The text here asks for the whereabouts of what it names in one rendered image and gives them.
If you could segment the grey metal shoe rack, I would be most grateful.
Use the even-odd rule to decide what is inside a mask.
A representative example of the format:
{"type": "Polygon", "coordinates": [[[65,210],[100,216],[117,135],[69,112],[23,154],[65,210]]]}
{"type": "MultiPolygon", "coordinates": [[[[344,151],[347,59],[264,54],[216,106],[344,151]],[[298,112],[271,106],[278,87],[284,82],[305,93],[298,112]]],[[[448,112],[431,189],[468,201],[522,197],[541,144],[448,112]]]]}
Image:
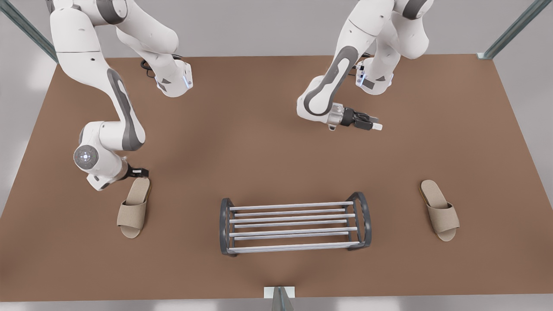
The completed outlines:
{"type": "Polygon", "coordinates": [[[341,202],[237,206],[221,201],[221,254],[321,249],[363,249],[372,243],[372,220],[362,192],[341,202]]]}

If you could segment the beige slipper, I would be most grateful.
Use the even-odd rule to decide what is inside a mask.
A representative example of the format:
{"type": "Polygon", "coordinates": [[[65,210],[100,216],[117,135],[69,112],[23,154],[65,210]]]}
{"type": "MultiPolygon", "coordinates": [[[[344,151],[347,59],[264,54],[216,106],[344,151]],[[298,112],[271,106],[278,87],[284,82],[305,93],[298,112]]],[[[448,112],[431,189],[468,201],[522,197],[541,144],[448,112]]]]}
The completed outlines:
{"type": "Polygon", "coordinates": [[[432,180],[422,181],[420,192],[425,200],[435,234],[444,242],[452,240],[457,229],[460,228],[454,206],[445,199],[439,186],[432,180]]]}
{"type": "Polygon", "coordinates": [[[150,190],[150,179],[137,178],[134,180],[127,198],[121,203],[117,215],[117,226],[126,238],[136,238],[143,229],[150,190]]]}

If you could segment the silver frame post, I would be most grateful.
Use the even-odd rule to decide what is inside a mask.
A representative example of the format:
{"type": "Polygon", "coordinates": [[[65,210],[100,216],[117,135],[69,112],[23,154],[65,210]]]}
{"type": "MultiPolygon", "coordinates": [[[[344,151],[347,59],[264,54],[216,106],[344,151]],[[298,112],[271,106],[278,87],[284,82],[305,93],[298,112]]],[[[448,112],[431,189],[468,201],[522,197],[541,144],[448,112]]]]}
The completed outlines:
{"type": "Polygon", "coordinates": [[[38,47],[42,49],[55,63],[59,63],[53,44],[25,18],[25,16],[9,0],[0,0],[0,11],[22,32],[24,32],[38,47]]]}
{"type": "Polygon", "coordinates": [[[534,20],[553,0],[534,0],[522,14],[509,26],[485,52],[476,53],[480,60],[492,60],[499,54],[517,35],[534,20]]]}
{"type": "Polygon", "coordinates": [[[294,311],[291,298],[295,297],[295,287],[264,287],[264,299],[271,299],[271,311],[294,311]]]}

